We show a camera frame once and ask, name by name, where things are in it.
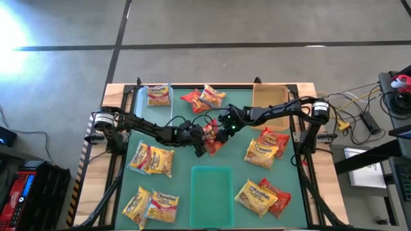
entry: green table surface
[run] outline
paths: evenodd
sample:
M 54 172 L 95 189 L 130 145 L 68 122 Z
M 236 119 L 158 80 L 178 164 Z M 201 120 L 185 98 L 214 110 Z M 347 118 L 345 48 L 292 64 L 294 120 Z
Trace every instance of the green table surface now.
M 155 108 L 151 107 L 146 114 L 144 112 L 145 108 L 147 108 L 146 101 L 140 100 L 140 103 L 144 102 L 141 116 L 149 121 L 156 121 L 157 123 L 161 120 L 163 123 L 159 124 L 165 124 L 167 119 L 170 119 L 170 113 L 172 111 L 173 116 L 181 115 L 186 119 L 193 120 L 198 114 L 192 112 L 191 105 L 188 102 L 180 99 L 180 96 L 183 96 L 192 90 L 193 89 L 174 89 L 172 109 L 171 107 L 168 107 L 168 114 L 164 113 L 164 107 L 159 108 L 159 113 L 153 113 L 155 112 Z M 224 105 L 232 103 L 239 108 L 252 105 L 252 89 L 220 90 L 227 93 L 227 96 L 223 101 Z M 219 113 L 219 111 L 214 111 L 210 112 L 209 115 L 211 117 L 217 117 Z M 179 119 L 174 121 L 174 125 L 179 123 Z M 202 118 L 198 119 L 196 123 L 200 123 L 201 125 L 206 124 Z M 192 147 L 166 147 L 156 143 L 153 138 L 147 135 L 143 135 L 139 132 L 132 132 L 128 145 L 126 165 L 128 165 L 134 156 L 139 141 L 143 140 L 145 143 L 152 146 L 157 146 L 166 150 L 175 150 L 171 171 L 173 177 L 168 178 L 166 175 L 142 175 L 126 167 L 124 169 L 118 213 L 116 215 L 116 230 L 135 230 L 139 228 L 136 223 L 121 213 L 128 201 L 136 194 L 139 186 L 149 191 L 156 190 L 162 193 L 180 196 L 180 201 L 177 207 L 177 219 L 174 224 L 149 219 L 144 229 L 193 229 L 193 227 L 189 225 L 191 168 L 193 166 L 230 167 L 232 170 L 234 196 L 247 182 L 247 179 L 258 184 L 263 177 L 266 177 L 274 186 L 280 188 L 282 191 L 292 194 L 291 202 L 281 214 L 280 219 L 275 218 L 269 212 L 267 212 L 261 219 L 257 214 L 234 201 L 233 228 L 306 228 L 307 222 L 297 168 L 290 163 L 290 159 L 294 154 L 291 139 L 284 151 L 283 159 L 275 159 L 271 170 L 244 161 L 244 156 L 251 138 L 257 138 L 260 132 L 261 130 L 255 130 L 250 127 L 243 128 L 234 137 L 231 137 L 214 157 L 211 157 L 206 153 L 200 158 L 194 154 L 194 148 Z

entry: red object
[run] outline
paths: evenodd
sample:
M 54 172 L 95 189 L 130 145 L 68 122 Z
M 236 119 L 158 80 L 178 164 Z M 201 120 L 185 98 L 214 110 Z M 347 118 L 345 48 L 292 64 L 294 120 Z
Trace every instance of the red object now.
M 205 110 L 209 110 L 211 107 L 207 103 L 204 103 L 203 101 L 200 100 L 200 95 L 201 95 L 200 91 L 195 89 L 194 91 L 186 94 L 185 96 L 181 96 L 180 99 L 185 100 L 188 103 L 191 103 L 194 113 L 199 113 Z
M 282 158 L 289 139 L 290 135 L 275 133 L 266 127 L 259 135 L 257 142 L 267 146 L 277 146 L 278 150 L 275 157 Z
M 18 178 L 8 194 L 9 200 L 0 215 L 0 230 L 15 230 L 20 214 L 24 210 L 26 198 L 30 193 L 30 186 L 36 175 L 35 171 L 18 171 Z
M 217 121 L 213 119 L 211 124 L 207 124 L 203 127 L 204 133 L 208 133 L 207 139 L 204 141 L 204 146 L 210 156 L 214 156 L 214 154 L 222 147 L 224 144 L 218 141 L 214 141 L 216 138 L 216 134 L 218 132 Z
M 401 79 L 401 80 L 403 80 L 403 79 L 406 80 L 405 81 L 406 86 L 398 89 L 398 91 L 399 92 L 409 92 L 409 93 L 411 93 L 411 77 L 407 76 L 406 74 L 399 74 L 399 75 L 396 75 L 396 76 L 392 77 L 392 81 L 394 81 L 398 78 Z
M 278 200 L 270 206 L 268 211 L 270 211 L 277 219 L 280 218 L 280 214 L 287 207 L 291 201 L 291 193 L 283 192 L 280 189 L 274 187 L 265 177 L 260 181 L 259 186 L 263 189 L 269 189 Z

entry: gray floor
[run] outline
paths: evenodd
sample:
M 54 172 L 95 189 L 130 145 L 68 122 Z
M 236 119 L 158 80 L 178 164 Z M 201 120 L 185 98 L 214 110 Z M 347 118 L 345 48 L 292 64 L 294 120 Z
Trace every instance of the gray floor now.
M 72 173 L 89 114 L 101 101 L 112 51 L 6 49 L 114 45 L 125 4 L 0 1 L 0 104 L 12 128 L 47 131 L 53 159 Z M 400 0 L 132 0 L 123 44 L 382 40 L 411 40 L 411 17 Z M 137 77 L 153 83 L 245 82 L 260 76 L 263 81 L 314 82 L 317 90 L 334 92 L 377 82 L 378 73 L 400 70 L 409 60 L 411 46 L 122 50 L 113 82 L 133 83 Z M 345 103 L 338 97 L 332 101 Z M 355 107 L 348 110 L 357 113 Z M 371 113 L 382 128 L 391 128 L 378 102 L 371 104 Z M 332 131 L 333 124 L 326 128 Z M 362 125 L 356 134 L 367 135 Z M 335 144 L 351 141 L 340 136 Z M 41 136 L 21 135 L 16 147 L 47 158 Z M 352 225 L 406 230 L 404 224 L 374 224 L 377 216 L 386 215 L 381 198 L 342 191 Z

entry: electronic device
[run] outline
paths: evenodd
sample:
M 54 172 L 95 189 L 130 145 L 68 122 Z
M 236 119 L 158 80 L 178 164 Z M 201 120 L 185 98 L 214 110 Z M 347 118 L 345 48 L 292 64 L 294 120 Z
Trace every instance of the electronic device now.
M 393 129 L 389 131 L 388 134 L 397 138 L 411 140 L 411 124 L 402 126 L 401 128 Z
M 13 146 L 17 134 L 0 126 L 0 145 Z
M 396 174 L 399 181 L 399 187 L 403 200 L 411 202 L 411 165 L 410 164 L 396 164 Z
M 378 126 L 378 123 L 374 120 L 370 112 L 361 113 L 360 118 L 364 122 L 368 131 L 371 132 L 371 135 L 376 135 L 382 131 L 380 126 Z
M 0 230 L 54 229 L 70 178 L 68 169 L 44 160 L 25 161 L 2 209 Z

